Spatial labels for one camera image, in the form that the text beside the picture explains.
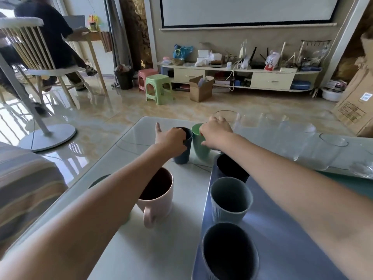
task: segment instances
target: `light blue cup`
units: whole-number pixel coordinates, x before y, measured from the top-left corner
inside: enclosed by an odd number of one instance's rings
[[[214,223],[238,224],[253,204],[253,194],[244,182],[224,177],[217,179],[210,190]]]

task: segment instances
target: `projector screen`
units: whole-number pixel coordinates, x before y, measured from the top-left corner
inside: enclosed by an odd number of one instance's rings
[[[328,23],[338,0],[160,0],[163,28]]]

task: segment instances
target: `lamp base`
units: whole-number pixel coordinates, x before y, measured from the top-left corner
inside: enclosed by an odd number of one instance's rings
[[[18,147],[29,149],[32,152],[43,151],[59,146],[70,140],[77,132],[72,125],[61,124],[48,126],[50,134],[46,136],[38,129],[25,136],[18,144]]]

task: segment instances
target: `green stool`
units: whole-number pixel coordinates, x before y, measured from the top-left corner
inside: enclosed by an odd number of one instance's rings
[[[154,87],[154,95],[149,94],[148,92],[148,84],[151,84]],[[163,84],[169,84],[170,89],[165,89],[163,88]],[[147,76],[146,81],[145,81],[145,94],[146,94],[146,101],[149,99],[153,99],[157,105],[162,105],[162,96],[165,96],[165,92],[170,93],[170,96],[167,95],[168,97],[172,97],[172,86],[171,86],[171,80],[168,76],[166,75],[151,75]]]

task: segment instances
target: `floor lamp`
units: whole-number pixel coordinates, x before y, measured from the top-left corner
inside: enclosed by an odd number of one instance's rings
[[[48,127],[44,124],[43,120],[31,104],[27,93],[22,88],[21,83],[17,80],[14,71],[4,60],[4,57],[1,55],[1,53],[0,68],[3,70],[4,74],[16,90],[16,93],[19,95],[23,103],[25,103],[26,108],[32,114],[32,117],[40,127],[40,129],[34,130],[33,132],[26,135],[23,139],[21,139],[18,144],[19,147],[29,149],[32,152],[43,151],[67,142],[76,134],[76,128],[69,124],[58,124]]]

